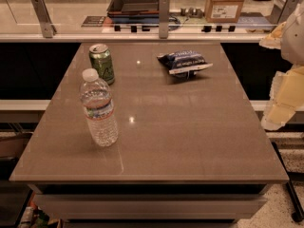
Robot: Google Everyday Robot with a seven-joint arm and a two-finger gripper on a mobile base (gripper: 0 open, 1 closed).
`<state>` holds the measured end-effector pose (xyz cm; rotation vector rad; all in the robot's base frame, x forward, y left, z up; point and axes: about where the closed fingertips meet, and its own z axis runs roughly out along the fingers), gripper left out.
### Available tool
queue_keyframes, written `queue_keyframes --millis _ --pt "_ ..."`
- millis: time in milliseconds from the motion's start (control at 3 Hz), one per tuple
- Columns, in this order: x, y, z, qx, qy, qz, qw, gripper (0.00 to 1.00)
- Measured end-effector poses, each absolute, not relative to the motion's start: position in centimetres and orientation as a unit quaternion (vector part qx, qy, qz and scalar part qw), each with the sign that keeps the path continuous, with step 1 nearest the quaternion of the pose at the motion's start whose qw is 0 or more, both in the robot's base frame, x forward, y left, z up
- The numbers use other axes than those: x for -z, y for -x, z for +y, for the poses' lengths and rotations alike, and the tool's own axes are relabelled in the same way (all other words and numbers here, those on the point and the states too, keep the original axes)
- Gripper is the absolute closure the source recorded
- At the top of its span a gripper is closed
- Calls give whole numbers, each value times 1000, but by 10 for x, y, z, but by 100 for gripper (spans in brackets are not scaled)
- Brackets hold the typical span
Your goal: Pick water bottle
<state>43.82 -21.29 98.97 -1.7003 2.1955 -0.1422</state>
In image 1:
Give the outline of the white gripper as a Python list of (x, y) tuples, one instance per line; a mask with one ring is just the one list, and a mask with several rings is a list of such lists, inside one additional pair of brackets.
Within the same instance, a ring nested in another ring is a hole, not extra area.
[(265, 130), (275, 131), (304, 105), (304, 66), (300, 66), (304, 64), (304, 2), (296, 6), (286, 23), (262, 38), (259, 45), (281, 49), (282, 58), (295, 64), (285, 73), (278, 71), (272, 81), (261, 125)]

